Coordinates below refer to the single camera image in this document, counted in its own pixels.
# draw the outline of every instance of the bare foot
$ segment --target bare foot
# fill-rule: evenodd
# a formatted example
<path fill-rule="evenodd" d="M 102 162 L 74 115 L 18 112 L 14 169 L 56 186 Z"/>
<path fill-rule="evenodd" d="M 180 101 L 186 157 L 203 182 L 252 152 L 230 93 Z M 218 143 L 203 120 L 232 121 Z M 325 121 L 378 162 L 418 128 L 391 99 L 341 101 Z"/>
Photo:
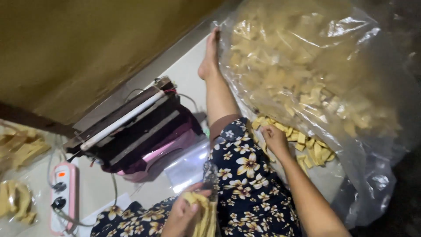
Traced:
<path fill-rule="evenodd" d="M 206 40 L 206 53 L 205 58 L 203 59 L 202 63 L 199 66 L 199 70 L 197 73 L 199 77 L 203 80 L 206 80 L 212 75 L 219 73 L 219 66 L 218 66 L 218 27 L 215 27 L 212 30 L 210 36 Z"/>

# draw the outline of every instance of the person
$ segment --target person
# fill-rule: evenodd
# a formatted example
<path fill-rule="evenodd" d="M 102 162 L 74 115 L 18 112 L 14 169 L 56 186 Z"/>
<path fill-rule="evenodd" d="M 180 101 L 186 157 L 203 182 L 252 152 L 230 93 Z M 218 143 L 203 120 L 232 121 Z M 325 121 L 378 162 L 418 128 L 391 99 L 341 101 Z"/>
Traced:
<path fill-rule="evenodd" d="M 215 28 L 207 39 L 198 74 L 206 83 L 206 106 L 213 147 L 208 160 L 218 167 L 218 224 L 222 236 L 348 237 L 329 203 L 291 156 L 287 138 L 269 125 L 261 128 L 267 147 L 282 164 L 290 191 L 251 139 L 231 91 L 218 67 Z M 197 183 L 186 191 L 200 190 Z M 209 196 L 210 190 L 200 194 Z M 92 237 L 191 236 L 198 205 L 169 198 L 145 210 L 133 202 L 124 212 L 112 206 L 98 215 Z"/>

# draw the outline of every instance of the floral dress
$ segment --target floral dress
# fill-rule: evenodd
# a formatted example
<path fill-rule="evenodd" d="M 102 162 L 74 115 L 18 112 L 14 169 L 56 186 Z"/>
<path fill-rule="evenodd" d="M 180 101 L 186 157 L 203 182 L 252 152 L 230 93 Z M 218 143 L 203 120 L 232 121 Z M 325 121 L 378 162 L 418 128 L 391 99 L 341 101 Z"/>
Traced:
<path fill-rule="evenodd" d="M 208 160 L 218 167 L 218 223 L 222 236 L 301 236 L 291 193 L 239 118 L 221 132 Z M 162 232 L 176 197 L 149 210 L 133 202 L 122 211 L 109 207 L 98 215 L 92 237 L 146 237 Z"/>

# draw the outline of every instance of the yellow wall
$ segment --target yellow wall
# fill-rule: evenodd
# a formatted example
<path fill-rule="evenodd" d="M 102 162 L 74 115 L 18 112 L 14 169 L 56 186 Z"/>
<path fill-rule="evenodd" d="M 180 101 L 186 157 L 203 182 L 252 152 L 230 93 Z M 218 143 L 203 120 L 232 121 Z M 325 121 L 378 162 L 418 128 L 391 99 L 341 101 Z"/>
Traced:
<path fill-rule="evenodd" d="M 74 123 L 222 1 L 0 0 L 0 101 Z"/>

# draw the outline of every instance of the pink power strip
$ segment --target pink power strip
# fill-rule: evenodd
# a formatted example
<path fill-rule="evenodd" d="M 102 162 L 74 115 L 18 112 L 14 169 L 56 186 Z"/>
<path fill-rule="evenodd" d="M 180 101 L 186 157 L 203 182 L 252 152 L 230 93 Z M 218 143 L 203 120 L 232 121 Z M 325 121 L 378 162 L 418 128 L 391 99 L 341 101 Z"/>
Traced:
<path fill-rule="evenodd" d="M 54 167 L 51 173 L 52 183 L 64 183 L 66 188 L 64 190 L 55 191 L 51 190 L 51 203 L 57 199 L 64 199 L 65 204 L 61 208 L 73 220 L 77 220 L 77 197 L 78 197 L 78 170 L 77 167 L 68 162 L 62 162 Z M 50 229 L 54 236 L 64 236 L 64 232 L 72 233 L 74 224 L 70 221 L 64 220 L 59 217 L 53 209 L 50 214 Z"/>

